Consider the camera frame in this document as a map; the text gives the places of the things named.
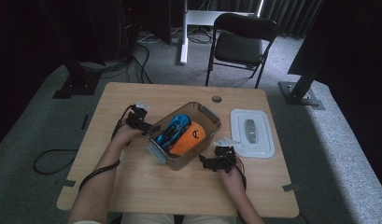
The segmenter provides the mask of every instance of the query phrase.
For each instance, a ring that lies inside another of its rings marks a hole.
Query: box of objects
[[[209,108],[189,102],[149,128],[147,149],[177,171],[210,146],[220,125]]]

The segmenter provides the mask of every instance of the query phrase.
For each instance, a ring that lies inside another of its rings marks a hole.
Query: stand base
[[[316,99],[316,96],[311,89],[307,91],[303,98],[297,99],[290,95],[296,82],[278,82],[278,85],[280,86],[288,105],[311,105],[314,110],[325,110],[324,105],[320,100]]]
[[[181,47],[181,58],[179,62],[181,64],[186,64],[188,59],[188,38],[183,40],[183,44]]]
[[[53,99],[70,99],[72,95],[94,95],[100,76],[101,73],[89,75],[84,85],[73,85],[69,76],[62,89],[54,93]]]

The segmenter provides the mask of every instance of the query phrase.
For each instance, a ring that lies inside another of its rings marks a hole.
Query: cable
[[[221,154],[221,156],[223,158],[225,158],[226,161],[228,161],[232,167],[236,168],[237,171],[240,173],[240,175],[242,176],[242,180],[243,180],[243,186],[244,186],[244,189],[247,188],[247,179],[246,179],[246,169],[244,167],[244,163],[240,160],[240,158],[238,158],[236,156],[236,159],[240,161],[241,165],[242,165],[242,170],[240,170],[240,168],[235,164],[233,163],[225,154]]]
[[[108,78],[113,78],[113,77],[118,77],[122,74],[127,74],[127,72],[129,71],[129,66],[127,66],[124,70],[120,71],[118,74],[115,74],[115,75],[112,75],[112,76],[109,76],[109,77],[100,77],[101,79],[108,79]]]
[[[146,42],[146,41],[144,41],[145,39],[148,39],[148,38],[150,38],[150,37],[153,37],[153,36],[155,36],[155,35],[147,35],[147,36],[144,36],[144,37],[142,37],[141,39],[139,39],[139,40],[137,40],[136,42],[137,43],[142,43],[142,44],[154,44],[154,43],[158,43],[159,41],[161,41],[161,39],[159,39],[159,38],[157,38],[156,40],[154,40],[154,41],[150,41],[150,42]]]
[[[120,71],[123,68],[127,68],[129,64],[127,62],[118,62],[116,64],[112,64],[110,66],[104,66],[101,68],[92,68],[85,65],[82,65],[82,68],[89,73],[106,73],[112,71]]]
[[[299,211],[299,214],[300,214],[301,217],[304,219],[304,222],[306,222],[306,224],[309,224],[309,223],[310,223],[309,220],[307,220],[307,218],[304,216],[304,214],[303,214],[301,211]]]
[[[115,129],[114,129],[114,132],[112,133],[111,135],[111,140],[114,138],[115,134],[117,133],[118,129],[125,125],[126,123],[122,123],[123,119],[124,119],[124,116],[126,115],[127,111],[129,111],[129,109],[132,108],[131,105],[127,106],[127,108],[124,110],[123,114],[121,115],[120,119],[118,120],[117,122],[117,125],[115,126]]]
[[[39,162],[39,160],[47,153],[51,153],[51,152],[68,152],[68,151],[78,151],[78,149],[51,149],[51,150],[47,150],[47,151],[44,151],[42,152],[41,154],[39,154],[36,159],[34,160],[34,171],[36,171],[38,174],[40,175],[54,175],[54,174],[57,174],[59,172],[61,172],[63,169],[65,169],[67,166],[69,166],[72,162],[74,162],[75,160],[75,157],[74,159],[72,159],[69,163],[67,163],[66,165],[64,165],[63,167],[55,170],[55,171],[50,171],[50,172],[45,172],[45,171],[40,171],[36,164]]]
[[[196,44],[210,44],[210,43],[212,43],[213,36],[210,33],[201,32],[201,33],[196,33],[196,34],[191,34],[191,35],[206,35],[208,37],[208,40],[203,41],[203,40],[200,40],[200,39],[196,39],[196,38],[190,37],[188,35],[188,39],[191,42],[193,42],[193,43],[196,43]]]
[[[103,172],[106,172],[108,170],[112,170],[114,169],[115,167],[119,166],[120,164],[120,160],[118,160],[117,162],[115,162],[114,164],[112,165],[108,165],[108,166],[105,166],[103,168],[100,168],[98,170],[95,170],[93,172],[91,172],[89,175],[87,175],[83,180],[82,180],[82,183],[80,183],[79,185],[79,190],[80,191],[82,189],[82,187],[86,184],[86,182],[88,182],[90,179],[92,179],[93,177],[103,173]]]
[[[149,49],[143,45],[140,45],[137,43],[137,46],[145,49],[147,51],[147,58],[145,59],[144,61],[144,64],[141,65],[141,63],[136,59],[136,57],[134,57],[134,60],[138,63],[138,65],[141,67],[141,81],[142,83],[145,83],[144,81],[144,74],[146,76],[146,78],[148,79],[149,83],[150,84],[153,84],[153,82],[150,80],[149,76],[148,76],[148,73],[147,71],[145,70],[145,65],[147,64],[148,60],[149,60]]]

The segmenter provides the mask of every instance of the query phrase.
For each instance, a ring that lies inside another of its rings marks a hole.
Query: gray tape
[[[283,186],[283,190],[285,192],[288,192],[290,190],[296,191],[298,189],[301,189],[301,187],[299,187],[299,185],[297,185],[297,184],[288,184],[288,185]]]
[[[63,186],[67,186],[67,187],[73,188],[77,184],[77,181],[65,180],[65,181],[63,181],[62,184],[63,184]]]

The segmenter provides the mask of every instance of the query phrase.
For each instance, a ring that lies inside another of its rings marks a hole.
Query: black cable
[[[137,81],[138,81],[138,83],[142,83],[141,76],[138,75],[138,73],[140,72],[141,67],[139,66],[139,64],[137,64],[136,57],[133,57],[133,63],[134,63],[134,69],[135,69],[135,74],[136,74],[136,77],[137,77]]]
[[[117,122],[117,124],[116,124],[116,126],[115,126],[114,132],[112,133],[112,136],[111,136],[111,140],[114,138],[114,136],[115,136],[116,132],[118,131],[118,129],[119,129],[121,126],[123,126],[123,125],[126,124],[126,123],[121,123],[121,122],[123,121],[124,116],[126,115],[127,111],[128,111],[131,107],[132,107],[132,106],[129,105],[129,106],[127,106],[127,108],[124,110],[123,114],[121,115],[120,119],[118,120],[118,122]]]
[[[82,65],[82,68],[90,74],[101,74],[101,73],[108,73],[108,72],[121,71],[121,70],[127,71],[128,67],[129,67],[129,63],[126,63],[126,62],[119,62],[117,64],[113,64],[113,65],[105,66],[101,68],[92,68],[92,67]]]
[[[55,170],[55,171],[50,171],[50,172],[45,172],[45,171],[40,171],[36,164],[39,162],[39,160],[47,153],[51,153],[51,152],[68,152],[68,151],[78,151],[78,149],[51,149],[51,150],[47,150],[47,151],[44,151],[42,152],[41,154],[39,154],[36,159],[34,160],[34,171],[36,171],[38,174],[40,175],[54,175],[54,174],[57,174],[59,172],[61,172],[63,169],[65,169],[67,166],[69,166],[72,162],[74,162],[75,160],[75,157],[74,159],[72,159],[69,163],[67,163],[66,165],[64,165],[63,167]]]
[[[299,212],[299,214],[301,215],[301,217],[304,219],[304,222],[306,222],[306,224],[309,224],[309,220],[307,220],[307,218],[304,216],[304,214],[302,212]]]
[[[203,40],[200,40],[200,39],[191,37],[192,35],[205,35],[205,36],[208,37],[208,40],[203,41]],[[191,42],[196,43],[196,44],[210,44],[210,43],[212,43],[213,36],[212,36],[212,34],[210,34],[210,33],[207,33],[207,32],[201,32],[201,33],[196,33],[196,34],[188,35],[188,39],[189,39]]]
[[[240,163],[242,164],[242,168],[243,168],[243,170],[240,170],[240,168],[239,168],[235,163],[233,163],[233,162],[232,162],[226,155],[222,154],[221,156],[222,156],[223,158],[225,158],[226,161],[228,161],[228,162],[232,165],[232,167],[234,167],[234,168],[236,168],[236,169],[238,170],[238,172],[239,172],[240,175],[242,176],[244,189],[246,189],[246,188],[247,188],[246,169],[244,168],[244,164],[243,164],[243,162],[240,160],[240,158],[238,158],[238,157],[236,156],[236,159],[239,160]]]
[[[136,57],[134,57],[134,60],[135,60],[135,61],[138,63],[138,65],[141,67],[141,81],[142,81],[142,83],[145,83],[145,81],[144,81],[144,74],[145,74],[145,76],[147,77],[149,83],[150,83],[150,84],[153,84],[153,82],[150,80],[150,78],[149,78],[149,76],[148,76],[148,74],[147,74],[147,71],[145,70],[145,65],[147,64],[147,62],[148,62],[148,60],[149,60],[149,49],[148,49],[147,47],[143,46],[143,45],[138,44],[138,43],[137,43],[137,46],[139,46],[139,47],[145,49],[146,52],[147,52],[147,58],[145,59],[144,64],[142,64],[142,65],[141,65],[141,63],[136,59]]]
[[[124,71],[120,71],[118,74],[112,75],[110,77],[100,77],[100,79],[108,79],[108,78],[118,77],[122,74],[125,74],[125,73],[127,74],[128,70],[129,70],[129,67],[126,67]]]
[[[93,172],[91,172],[89,175],[87,175],[83,180],[82,180],[82,183],[80,183],[79,185],[79,190],[80,191],[82,189],[82,187],[86,184],[86,182],[88,182],[90,179],[92,179],[93,177],[105,172],[105,171],[108,171],[108,170],[112,170],[114,169],[115,167],[119,166],[120,164],[120,160],[118,160],[117,162],[115,162],[114,164],[112,165],[108,165],[108,166],[105,166],[103,168],[100,168],[98,170],[95,170]]]

